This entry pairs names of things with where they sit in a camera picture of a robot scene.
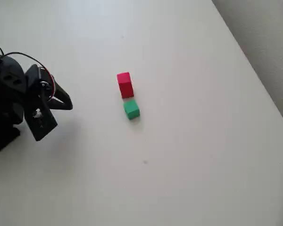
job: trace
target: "black robotic arm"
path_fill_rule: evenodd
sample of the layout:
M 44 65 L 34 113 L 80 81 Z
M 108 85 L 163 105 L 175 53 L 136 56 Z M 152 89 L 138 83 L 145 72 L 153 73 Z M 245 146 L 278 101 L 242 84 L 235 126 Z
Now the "black robotic arm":
M 20 135 L 14 125 L 23 118 L 39 141 L 57 126 L 50 109 L 73 108 L 70 96 L 46 68 L 32 65 L 24 73 L 7 55 L 0 55 L 0 150 Z

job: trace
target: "wooden block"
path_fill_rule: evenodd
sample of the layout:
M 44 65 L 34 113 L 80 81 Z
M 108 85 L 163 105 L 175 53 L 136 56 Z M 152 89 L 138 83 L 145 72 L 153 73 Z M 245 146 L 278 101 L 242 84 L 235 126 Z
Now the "wooden block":
M 129 98 L 134 96 L 129 72 L 118 74 L 117 82 L 119 85 L 119 90 L 122 94 L 122 98 Z
M 130 100 L 125 102 L 124 109 L 128 119 L 130 120 L 140 116 L 140 109 L 138 108 L 135 100 Z

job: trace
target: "white table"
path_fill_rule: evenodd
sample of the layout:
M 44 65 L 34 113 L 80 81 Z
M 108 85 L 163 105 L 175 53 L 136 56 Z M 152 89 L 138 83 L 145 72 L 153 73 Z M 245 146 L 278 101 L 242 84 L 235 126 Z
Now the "white table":
M 1 0 L 0 45 L 74 103 L 0 153 L 0 226 L 283 225 L 283 119 L 211 1 Z

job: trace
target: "green cube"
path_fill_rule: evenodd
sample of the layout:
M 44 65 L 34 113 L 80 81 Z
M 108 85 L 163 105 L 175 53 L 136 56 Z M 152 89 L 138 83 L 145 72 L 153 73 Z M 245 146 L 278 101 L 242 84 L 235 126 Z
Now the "green cube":
M 138 108 L 135 100 L 124 102 L 124 109 L 128 119 L 130 120 L 140 116 L 140 109 Z

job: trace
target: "red cube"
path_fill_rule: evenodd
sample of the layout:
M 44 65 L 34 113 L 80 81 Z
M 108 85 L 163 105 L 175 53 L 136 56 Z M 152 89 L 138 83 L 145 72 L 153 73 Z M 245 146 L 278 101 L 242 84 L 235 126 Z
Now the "red cube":
M 119 89 L 121 90 L 122 98 L 129 98 L 134 96 L 129 72 L 118 74 L 117 82 Z

